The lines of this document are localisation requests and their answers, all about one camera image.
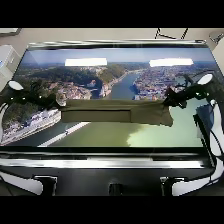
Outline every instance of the olive green cloth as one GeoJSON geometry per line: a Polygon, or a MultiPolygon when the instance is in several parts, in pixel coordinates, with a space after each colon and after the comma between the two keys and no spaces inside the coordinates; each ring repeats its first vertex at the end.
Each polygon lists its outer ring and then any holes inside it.
{"type": "Polygon", "coordinates": [[[169,107],[162,101],[67,100],[61,109],[62,122],[129,122],[172,126],[169,107]]]}

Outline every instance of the sky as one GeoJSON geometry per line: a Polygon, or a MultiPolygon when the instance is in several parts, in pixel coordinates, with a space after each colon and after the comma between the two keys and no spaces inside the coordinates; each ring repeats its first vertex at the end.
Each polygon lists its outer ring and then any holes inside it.
{"type": "Polygon", "coordinates": [[[108,62],[149,62],[163,58],[214,61],[209,48],[100,48],[27,51],[22,63],[64,63],[66,59],[78,58],[106,58],[108,62]]]}

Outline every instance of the green water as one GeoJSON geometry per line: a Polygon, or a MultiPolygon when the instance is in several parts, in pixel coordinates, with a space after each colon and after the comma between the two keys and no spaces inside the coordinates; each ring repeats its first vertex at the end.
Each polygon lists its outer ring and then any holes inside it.
{"type": "MultiPolygon", "coordinates": [[[[114,85],[110,96],[133,98],[133,75],[127,75],[114,85]]],[[[172,127],[130,123],[89,123],[52,146],[69,147],[200,147],[193,120],[195,109],[207,104],[205,100],[192,99],[186,109],[171,108],[172,127]]]]}

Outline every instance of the white floor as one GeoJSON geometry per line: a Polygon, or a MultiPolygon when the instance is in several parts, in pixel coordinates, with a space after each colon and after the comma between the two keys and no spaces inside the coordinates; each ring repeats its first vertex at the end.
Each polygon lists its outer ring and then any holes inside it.
{"type": "MultiPolygon", "coordinates": [[[[182,28],[167,28],[173,37],[182,28]]],[[[17,36],[0,37],[0,45],[10,44],[22,55],[28,43],[71,40],[154,39],[157,28],[22,28],[17,36]]],[[[211,50],[215,44],[209,33],[224,28],[189,28],[186,40],[207,40],[211,50]]]]}

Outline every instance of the cloth fold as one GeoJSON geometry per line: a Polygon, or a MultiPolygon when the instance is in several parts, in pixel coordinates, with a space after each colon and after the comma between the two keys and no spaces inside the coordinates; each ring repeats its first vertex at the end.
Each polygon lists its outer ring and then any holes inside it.
{"type": "Polygon", "coordinates": [[[62,122],[129,122],[172,126],[169,107],[163,101],[67,100],[62,122]]]}

